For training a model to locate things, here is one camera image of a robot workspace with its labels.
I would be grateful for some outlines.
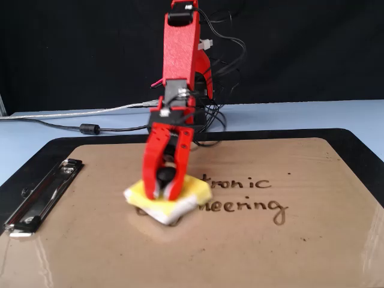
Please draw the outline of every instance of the black cable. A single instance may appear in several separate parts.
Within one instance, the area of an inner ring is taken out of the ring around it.
[[[38,123],[51,128],[64,129],[64,130],[76,130],[83,134],[91,134],[91,135],[98,135],[101,131],[102,132],[126,132],[126,131],[136,131],[136,130],[146,129],[148,127],[147,125],[143,125],[143,126],[131,127],[131,128],[100,128],[96,124],[82,124],[80,126],[64,126],[64,125],[47,123],[42,120],[30,119],[30,118],[0,119],[0,121],[33,122],[33,123]]]
[[[215,28],[213,27],[211,21],[209,20],[208,16],[204,13],[204,11],[202,11],[201,9],[196,8],[196,7],[192,7],[192,10],[199,12],[200,15],[203,16],[203,18],[207,21],[207,23],[208,23],[211,31],[213,32],[213,34],[215,34],[219,38],[232,41],[232,42],[240,45],[241,48],[242,48],[242,53],[240,54],[239,57],[237,57],[235,60],[233,60],[231,63],[229,63],[226,67],[223,67],[223,68],[219,69],[218,71],[216,71],[215,73],[213,73],[212,76],[208,80],[211,80],[212,77],[214,77],[214,76],[222,77],[222,76],[224,76],[224,75],[226,75],[226,74],[228,74],[228,73],[230,73],[232,71],[235,71],[239,67],[239,65],[243,62],[243,60],[245,59],[245,57],[247,55],[247,48],[245,46],[245,43],[242,40],[238,39],[238,38],[221,35],[220,33],[218,33],[215,30]]]
[[[213,13],[211,13],[209,15],[209,18],[211,18],[216,13],[219,13],[219,12],[222,12],[222,11],[228,11],[229,14],[230,14],[229,18],[228,17],[223,17],[223,18],[219,18],[219,19],[212,19],[210,21],[211,21],[211,23],[214,23],[214,24],[226,22],[227,19],[230,19],[232,21],[232,19],[236,18],[244,10],[244,8],[245,8],[245,0],[242,0],[241,4],[239,5],[239,8],[236,11],[231,13],[231,11],[228,10],[228,9],[218,9],[218,10],[214,11]],[[206,21],[205,20],[201,20],[200,24],[206,24]]]
[[[208,111],[207,111],[207,114],[208,117],[206,117],[206,124],[199,130],[199,132],[203,132],[205,130],[207,130],[213,123],[213,121],[215,120],[215,118],[217,117],[217,113],[219,111],[219,106],[216,104],[216,102],[212,99],[210,100],[213,108],[212,109],[209,109],[208,108]]]
[[[156,106],[134,106],[134,107],[130,107],[129,109],[132,109],[132,108],[155,108]]]
[[[229,65],[228,62],[223,61],[223,60],[221,60],[220,58],[213,58],[213,57],[209,57],[209,58],[210,58],[210,60],[218,61],[218,62],[220,62],[220,63],[222,63],[222,64],[224,64],[224,65]]]
[[[197,82],[199,82],[200,80],[202,80],[203,78],[205,78],[205,74],[206,73],[208,73],[209,71],[211,71],[212,70],[212,67],[214,67],[214,66],[216,66],[217,64],[219,64],[220,62],[222,62],[221,61],[221,57],[219,57],[219,58],[217,58],[217,59],[215,59],[215,58],[211,58],[212,60],[214,60],[215,62],[213,62],[209,67],[208,67],[208,69],[207,70],[205,70],[204,72],[203,72],[203,74],[201,74],[201,75],[199,75],[199,77],[195,80],[195,83],[197,83]],[[206,84],[208,85],[208,84],[210,84],[210,83],[212,83],[213,82],[213,79],[212,79],[212,75],[209,77],[209,78],[207,78],[207,80],[206,80]]]
[[[100,128],[100,131],[104,132],[126,132],[126,131],[137,131],[141,129],[147,129],[148,125],[132,127],[132,128]]]
[[[20,118],[20,119],[0,119],[0,121],[22,121],[22,122],[34,122],[34,123],[39,123],[48,127],[52,128],[57,128],[57,129],[64,129],[64,130],[79,130],[80,127],[78,126],[64,126],[64,125],[58,125],[58,124],[51,124],[44,122],[42,120],[37,120],[37,119],[28,119],[28,118]]]
[[[200,114],[202,112],[205,112],[205,113],[211,115],[212,117],[214,117],[215,119],[217,119],[223,125],[223,128],[224,128],[223,131],[226,130],[226,128],[227,128],[227,119],[226,119],[225,115],[222,112],[220,112],[220,111],[217,111],[216,115],[214,115],[211,112],[207,112],[205,110],[198,110],[198,111],[195,111],[195,112],[191,112],[189,114],[184,115],[183,117],[180,117],[180,119],[178,121],[175,121],[173,123],[173,125],[183,124],[189,117],[196,116],[197,114]],[[217,117],[217,114],[220,114],[223,117],[224,120],[221,120],[219,117]]]
[[[222,64],[224,64],[224,65],[229,65],[227,62],[222,61],[222,60],[220,60],[220,63],[222,63]],[[236,72],[238,72],[238,74],[239,74],[239,80],[237,81],[236,84],[234,84],[234,85],[231,87],[231,90],[230,90],[228,96],[227,96],[227,97],[224,99],[224,101],[223,101],[224,104],[220,105],[220,108],[222,108],[222,107],[225,105],[226,101],[229,100],[229,98],[232,96],[233,91],[240,85],[240,82],[241,82],[241,73],[240,73],[240,69],[237,68],[237,69],[236,69]]]
[[[168,102],[164,102],[163,101],[163,106],[164,106],[164,108],[170,108],[170,105],[172,104],[172,102],[174,102],[174,101],[178,101],[178,100],[185,100],[185,102],[187,102],[188,101],[188,98],[189,98],[189,96],[187,95],[187,96],[179,96],[179,94],[176,94],[175,96],[173,96]]]
[[[222,112],[217,111],[217,113],[220,114],[221,117],[223,117],[223,119],[220,119],[217,115],[215,116],[215,119],[218,120],[220,122],[220,124],[223,126],[223,131],[226,131],[227,130],[227,118],[225,117],[225,115]],[[215,141],[214,143],[211,143],[211,144],[200,143],[198,141],[194,141],[193,143],[195,143],[199,147],[208,148],[208,147],[213,147],[213,146],[219,144],[220,142],[221,142],[221,140]]]

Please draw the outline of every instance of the wooden clipboard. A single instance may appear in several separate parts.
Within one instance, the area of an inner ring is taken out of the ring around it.
[[[213,200],[166,227],[122,192],[144,144],[86,145],[84,168],[31,239],[0,236],[0,287],[382,287],[384,210],[319,138],[191,153]]]

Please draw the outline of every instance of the connector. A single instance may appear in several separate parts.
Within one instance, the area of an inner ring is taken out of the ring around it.
[[[179,97],[187,97],[190,95],[190,91],[188,89],[185,89],[185,88],[179,88],[178,89],[178,96]]]
[[[168,108],[162,108],[160,110],[160,117],[168,117],[170,114],[170,110]]]
[[[211,48],[211,46],[213,46],[214,42],[213,40],[210,40],[210,39],[205,39],[205,40],[201,40],[200,39],[200,43],[199,45],[197,46],[197,49],[198,50],[208,50],[209,48]]]
[[[95,124],[82,124],[80,125],[80,132],[87,135],[99,135],[100,126]]]

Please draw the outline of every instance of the white cable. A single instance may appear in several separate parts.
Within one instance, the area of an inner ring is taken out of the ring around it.
[[[99,113],[106,113],[106,112],[112,112],[117,111],[121,109],[126,108],[132,108],[132,107],[138,107],[138,106],[156,106],[158,104],[158,100],[151,100],[143,103],[136,103],[136,104],[129,104],[124,105],[116,108],[110,108],[110,109],[102,109],[97,111],[90,111],[90,112],[77,112],[77,113],[62,113],[62,114],[47,114],[47,115],[23,115],[23,116],[4,116],[0,117],[0,120],[6,120],[6,119],[23,119],[23,118],[57,118],[57,117],[78,117],[78,116],[91,116]]]

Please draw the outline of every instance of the black object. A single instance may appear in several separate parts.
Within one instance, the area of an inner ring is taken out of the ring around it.
[[[210,105],[209,98],[206,90],[207,84],[204,75],[195,72],[194,74],[194,90],[198,93],[194,96],[196,98],[196,105],[203,107]]]
[[[157,170],[156,179],[160,185],[160,189],[172,181],[176,175],[176,168],[174,167],[162,167]]]
[[[152,123],[154,122],[175,125],[177,121],[183,117],[183,114],[184,111],[182,110],[171,110],[168,117],[161,117],[160,111],[153,111],[151,114],[149,114],[148,131],[151,130]]]
[[[168,24],[170,26],[186,26],[193,21],[193,11],[186,10],[186,5],[192,5],[193,2],[176,2],[172,10],[168,13]]]
[[[205,107],[196,106],[195,114],[193,116],[193,125],[189,127],[194,128],[195,131],[204,132],[205,130],[208,129],[207,127],[205,127],[205,125],[206,125]]]
[[[37,185],[57,162],[66,159],[75,148],[81,145],[145,143],[147,136],[74,137],[60,138],[48,142],[0,187],[0,224],[4,223],[23,201],[19,191],[25,187]],[[348,130],[308,129],[199,133],[195,140],[216,141],[312,137],[325,139],[376,200],[382,206],[384,205],[384,162]]]
[[[95,124],[82,124],[80,125],[80,132],[88,135],[99,135],[100,126]]]

